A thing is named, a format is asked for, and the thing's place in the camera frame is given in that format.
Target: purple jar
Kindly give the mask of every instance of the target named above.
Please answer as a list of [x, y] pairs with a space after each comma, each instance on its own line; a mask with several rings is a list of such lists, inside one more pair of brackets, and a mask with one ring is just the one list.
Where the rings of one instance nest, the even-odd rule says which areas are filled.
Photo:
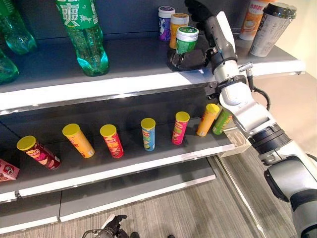
[[170, 40], [170, 17], [175, 13], [175, 9], [170, 6], [158, 8], [158, 34], [161, 41]]

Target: pink box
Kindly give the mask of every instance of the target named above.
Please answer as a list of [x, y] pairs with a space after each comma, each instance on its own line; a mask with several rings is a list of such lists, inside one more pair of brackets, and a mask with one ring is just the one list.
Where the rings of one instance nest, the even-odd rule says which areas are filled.
[[16, 180], [20, 169], [0, 159], [0, 182]]

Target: floor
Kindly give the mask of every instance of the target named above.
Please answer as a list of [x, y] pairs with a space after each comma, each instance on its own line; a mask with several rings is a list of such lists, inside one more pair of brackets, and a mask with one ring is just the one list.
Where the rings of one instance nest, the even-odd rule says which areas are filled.
[[[316, 79], [308, 74], [255, 80], [272, 100], [271, 112], [293, 139], [310, 153], [316, 151]], [[285, 87], [281, 95], [277, 88]], [[209, 161], [217, 175], [213, 181], [146, 201], [118, 207], [73, 221], [52, 224], [0, 236], [0, 238], [80, 238], [84, 231], [100, 226], [109, 214], [126, 214], [122, 228], [138, 231], [142, 238], [260, 238], [216, 157]], [[275, 198], [264, 177], [265, 166], [253, 148], [223, 159], [241, 188], [268, 238], [295, 238], [289, 204]]]

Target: gray shelf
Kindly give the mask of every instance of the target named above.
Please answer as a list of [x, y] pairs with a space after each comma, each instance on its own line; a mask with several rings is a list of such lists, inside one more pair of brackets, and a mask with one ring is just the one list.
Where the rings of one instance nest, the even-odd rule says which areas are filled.
[[68, 189], [62, 222], [215, 179], [206, 158]]
[[[205, 44], [204, 36], [199, 41]], [[305, 64], [274, 47], [265, 58], [248, 54], [251, 42], [236, 39], [238, 63], [254, 63], [254, 75], [305, 71]], [[20, 68], [19, 77], [1, 85], [0, 115], [83, 102], [130, 97], [207, 85], [208, 69], [173, 72], [167, 63], [168, 44], [157, 38], [109, 40], [108, 74], [87, 77], [77, 63], [68, 38], [43, 40], [36, 52], [8, 56]]]
[[58, 222], [61, 192], [0, 204], [0, 234]]
[[124, 156], [111, 157], [101, 136], [90, 137], [95, 155], [83, 158], [69, 141], [48, 144], [47, 147], [61, 158], [58, 169], [50, 171], [44, 166], [20, 152], [20, 174], [12, 182], [0, 184], [2, 191], [18, 191], [22, 197], [64, 190], [92, 182], [149, 170], [156, 167], [176, 164], [195, 158], [234, 149], [224, 135], [196, 135], [200, 119], [190, 120], [184, 142], [176, 146], [171, 142], [174, 124], [157, 125], [156, 148], [152, 152], [143, 148], [141, 130], [131, 130], [120, 134]]

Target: green plastic bottle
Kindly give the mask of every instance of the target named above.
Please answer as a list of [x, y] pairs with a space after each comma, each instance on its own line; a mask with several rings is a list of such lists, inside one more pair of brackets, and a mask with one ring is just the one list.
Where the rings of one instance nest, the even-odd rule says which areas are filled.
[[19, 75], [15, 64], [0, 49], [0, 84], [9, 83]]
[[10, 49], [23, 55], [36, 48], [36, 42], [11, 0], [0, 0], [0, 31]]
[[88, 76], [107, 73], [108, 57], [103, 47], [95, 0], [56, 0], [56, 6], [84, 73]]

